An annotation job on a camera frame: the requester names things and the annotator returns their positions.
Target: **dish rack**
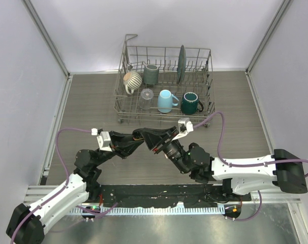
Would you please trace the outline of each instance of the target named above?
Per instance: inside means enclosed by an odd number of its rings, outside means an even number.
[[[193,124],[203,121],[215,111],[213,92],[213,69],[211,50],[207,48],[186,49],[187,66],[184,80],[177,83],[177,67],[180,47],[151,47],[129,45],[129,40],[137,37],[136,34],[127,34],[120,60],[116,86],[114,109],[119,115],[118,122],[141,121],[178,121],[182,117],[189,117]],[[159,67],[159,81],[156,85],[144,83],[128,95],[124,86],[124,75],[129,71],[136,71],[141,76],[146,64],[153,64]],[[154,93],[152,107],[143,110],[138,106],[140,93],[143,89],[149,88]],[[179,105],[172,108],[169,113],[158,111],[158,97],[161,90],[171,91],[179,99]],[[192,115],[185,115],[181,112],[180,104],[182,96],[186,92],[196,93],[204,105],[202,112]]]

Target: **white striped mug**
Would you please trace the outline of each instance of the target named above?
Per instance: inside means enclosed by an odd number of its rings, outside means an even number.
[[[137,90],[142,84],[142,77],[135,71],[130,71],[124,76],[124,85],[126,92],[131,95],[134,93],[134,90]]]

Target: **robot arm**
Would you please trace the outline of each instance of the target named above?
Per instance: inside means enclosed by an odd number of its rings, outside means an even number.
[[[92,129],[92,135],[97,136],[99,148],[83,149],[76,154],[76,169],[70,175],[66,189],[31,215],[19,229],[15,242],[17,244],[40,243],[51,227],[73,207],[87,200],[96,200],[101,191],[97,179],[102,172],[97,167],[114,156],[125,159],[143,142],[155,154],[163,152],[182,174],[190,173],[189,177],[197,182],[207,184],[209,181],[222,180],[223,192],[219,194],[241,196],[251,191],[270,188],[280,188],[288,193],[307,192],[302,163],[276,163],[250,168],[230,167],[221,159],[211,157],[196,143],[191,143],[188,151],[185,151],[178,139],[191,131],[193,127],[188,118],[179,120],[178,128],[171,127],[165,130],[141,128],[134,130],[132,134]],[[297,159],[297,157],[283,149],[277,149],[274,155],[230,161],[247,165],[281,159]],[[12,237],[14,230],[30,210],[52,197],[64,185],[65,182],[30,206],[24,204],[17,206],[6,233]]]

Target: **mug handle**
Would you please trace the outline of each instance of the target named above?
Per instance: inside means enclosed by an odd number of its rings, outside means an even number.
[[[127,92],[129,95],[132,95],[132,94],[134,93],[134,90],[132,90],[132,89],[131,89],[131,93],[129,93],[128,86],[125,85],[125,87],[126,87],[126,92]]]
[[[178,106],[179,105],[179,99],[172,94],[172,97],[175,98],[178,102],[177,103],[172,103],[173,106]]]
[[[203,105],[199,100],[198,100],[198,103],[199,103],[199,105],[200,105],[200,107],[201,107],[201,109],[198,109],[198,108],[197,108],[198,112],[204,111],[204,105]]]

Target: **cable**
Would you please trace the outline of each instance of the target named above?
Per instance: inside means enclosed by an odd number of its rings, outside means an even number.
[[[16,237],[16,235],[17,235],[17,232],[18,232],[19,229],[22,227],[22,225],[25,223],[25,221],[28,220],[29,217],[30,217],[31,215],[33,215],[37,210],[39,210],[40,208],[42,208],[42,206],[44,206],[45,204],[47,204],[48,202],[50,202],[52,199],[54,199],[56,196],[58,196],[61,192],[63,192],[63,191],[66,189],[66,187],[67,187],[67,185],[68,185],[68,183],[69,183],[69,172],[68,172],[68,169],[67,169],[67,167],[66,167],[66,165],[65,165],[65,163],[64,163],[64,160],[63,160],[63,158],[62,158],[62,156],[61,156],[61,154],[60,154],[60,152],[59,152],[59,147],[58,147],[58,138],[59,138],[60,133],[63,132],[63,131],[80,131],[80,132],[91,133],[91,131],[82,130],[82,129],[77,129],[77,128],[63,128],[63,129],[61,129],[61,130],[59,130],[59,131],[57,132],[57,134],[56,134],[56,139],[55,139],[55,144],[56,144],[55,147],[56,147],[56,151],[57,151],[57,153],[58,153],[60,162],[61,162],[61,164],[62,164],[62,166],[63,166],[63,168],[64,168],[64,170],[65,170],[65,173],[66,173],[66,183],[65,183],[65,185],[64,185],[56,194],[54,194],[52,197],[50,197],[49,199],[47,199],[46,201],[44,201],[43,203],[41,203],[41,204],[40,204],[39,206],[37,206],[35,209],[31,210],[31,212],[28,213],[28,214],[25,216],[25,218],[17,225],[17,227],[16,227],[16,229],[15,229],[13,235],[12,235],[10,244],[13,244],[13,243],[14,243],[14,240],[15,240],[15,237]]]
[[[102,202],[103,202],[103,196],[102,196],[102,193],[101,193],[101,195],[100,195],[99,207],[101,206]]]
[[[221,132],[219,144],[217,146],[217,154],[219,156],[219,159],[225,165],[232,166],[232,167],[239,167],[239,168],[247,168],[247,167],[265,166],[265,165],[271,165],[271,164],[283,164],[283,163],[301,163],[301,162],[308,163],[307,159],[285,159],[285,160],[277,160],[277,161],[269,161],[269,162],[264,162],[264,163],[245,164],[245,165],[243,165],[243,164],[232,164],[232,163],[226,162],[223,159],[222,154],[221,154],[221,146],[222,146],[223,136],[224,136],[224,132],[225,132],[225,117],[224,117],[224,114],[220,111],[216,111],[216,112],[212,113],[210,116],[208,116],[206,119],[204,119],[201,123],[195,125],[194,129],[202,126],[203,124],[206,124],[207,122],[209,122],[216,114],[219,114],[222,117],[222,132]]]
[[[227,201],[224,201],[224,202],[220,202],[220,201],[217,201],[215,198],[212,198],[209,194],[206,194],[206,196],[209,197],[214,202],[217,202],[217,203],[220,203],[220,204],[225,204],[225,203],[228,203],[230,201],[230,200],[227,200]]]
[[[109,208],[108,210],[106,210],[105,212],[99,214],[98,216],[96,216],[94,219],[100,219],[102,217],[104,217],[104,215],[106,215],[107,213],[109,213],[111,210],[113,210],[115,207],[117,207],[118,203],[116,202],[111,208]],[[78,225],[79,223],[81,222],[84,222],[86,220],[80,220],[74,224],[72,224],[71,226],[67,227],[66,229],[63,229],[63,230],[50,230],[49,232],[50,233],[62,233],[62,232],[65,232],[66,230]]]
[[[240,206],[238,208],[242,208],[243,201],[242,201],[242,196],[240,196]]]
[[[258,207],[258,209],[257,209],[257,211],[255,212],[254,215],[252,215],[252,216],[250,216],[250,217],[248,217],[248,218],[245,218],[245,219],[233,219],[233,218],[231,218],[231,217],[227,217],[227,218],[228,218],[229,220],[233,220],[233,221],[248,221],[248,220],[252,220],[255,216],[258,215],[258,213],[260,212],[261,207],[262,207],[262,196],[261,196],[260,191],[258,191],[258,194],[259,194],[259,201],[260,201],[260,203],[259,203],[259,207]]]
[[[81,207],[81,206],[76,206],[76,208],[79,208],[89,214],[92,214],[92,215],[99,215],[101,213],[101,211],[97,211],[97,210],[89,210],[88,208],[85,208],[85,207]]]
[[[134,140],[134,141],[139,141],[139,140],[144,140],[144,138],[139,138],[139,139],[137,139],[137,138],[133,137],[133,140]]]

